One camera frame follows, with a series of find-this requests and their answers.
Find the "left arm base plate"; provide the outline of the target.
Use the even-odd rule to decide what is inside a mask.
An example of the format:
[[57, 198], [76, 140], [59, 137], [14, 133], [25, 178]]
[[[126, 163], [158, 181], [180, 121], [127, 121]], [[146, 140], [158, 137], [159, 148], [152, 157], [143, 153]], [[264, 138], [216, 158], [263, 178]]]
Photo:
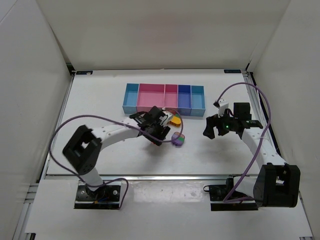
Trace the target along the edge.
[[119, 210], [121, 206], [121, 180], [116, 178], [107, 183], [95, 191], [90, 190], [84, 183], [79, 183], [74, 199], [74, 209]]

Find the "purple green lego block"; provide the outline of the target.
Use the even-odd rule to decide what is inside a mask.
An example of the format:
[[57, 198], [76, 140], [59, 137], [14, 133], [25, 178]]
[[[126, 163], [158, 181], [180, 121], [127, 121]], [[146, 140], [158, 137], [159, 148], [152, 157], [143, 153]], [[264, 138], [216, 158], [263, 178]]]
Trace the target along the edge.
[[180, 132], [174, 132], [171, 136], [171, 143], [176, 147], [181, 147], [185, 142], [185, 136]]

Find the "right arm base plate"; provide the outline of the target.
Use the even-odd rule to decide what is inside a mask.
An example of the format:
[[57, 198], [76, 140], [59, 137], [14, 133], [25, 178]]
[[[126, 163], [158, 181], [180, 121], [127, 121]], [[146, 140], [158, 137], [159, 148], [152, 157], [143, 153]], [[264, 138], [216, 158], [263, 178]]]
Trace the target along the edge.
[[228, 188], [226, 184], [205, 185], [203, 191], [209, 194], [210, 210], [212, 212], [230, 212], [230, 211], [257, 211], [257, 204], [253, 200], [246, 200], [247, 195], [235, 191], [229, 201], [223, 203], [223, 199], [227, 196]]

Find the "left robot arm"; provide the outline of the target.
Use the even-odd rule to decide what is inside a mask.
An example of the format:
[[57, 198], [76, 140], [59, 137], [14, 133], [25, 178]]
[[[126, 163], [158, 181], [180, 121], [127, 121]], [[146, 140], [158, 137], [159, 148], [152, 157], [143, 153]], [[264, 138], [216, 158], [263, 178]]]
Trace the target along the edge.
[[119, 123], [88, 128], [79, 126], [62, 150], [62, 154], [84, 180], [91, 191], [101, 187], [96, 163], [100, 152], [108, 146], [126, 139], [144, 136], [157, 146], [162, 144], [170, 131], [173, 114], [156, 106], [148, 112], [136, 112]]

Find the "orange yellow lego block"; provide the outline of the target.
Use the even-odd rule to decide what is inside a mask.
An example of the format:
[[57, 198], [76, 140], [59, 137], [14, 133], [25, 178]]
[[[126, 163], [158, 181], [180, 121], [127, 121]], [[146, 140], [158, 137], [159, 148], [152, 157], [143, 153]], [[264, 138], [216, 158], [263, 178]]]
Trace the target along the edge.
[[168, 122], [170, 125], [175, 127], [180, 127], [182, 125], [181, 118], [176, 114], [174, 115], [171, 120]]

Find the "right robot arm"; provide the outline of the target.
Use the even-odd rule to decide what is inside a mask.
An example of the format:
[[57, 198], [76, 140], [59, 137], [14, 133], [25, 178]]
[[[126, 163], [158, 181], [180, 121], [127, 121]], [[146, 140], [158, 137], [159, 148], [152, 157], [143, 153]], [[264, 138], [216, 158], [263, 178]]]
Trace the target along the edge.
[[231, 175], [225, 184], [208, 185], [203, 189], [211, 201], [234, 203], [255, 201], [258, 207], [294, 208], [298, 203], [301, 171], [288, 164], [264, 137], [262, 124], [252, 119], [248, 102], [236, 102], [233, 110], [229, 103], [219, 100], [214, 103], [218, 112], [206, 118], [203, 135], [215, 138], [230, 132], [236, 133], [253, 154], [253, 162], [259, 167], [257, 177]]

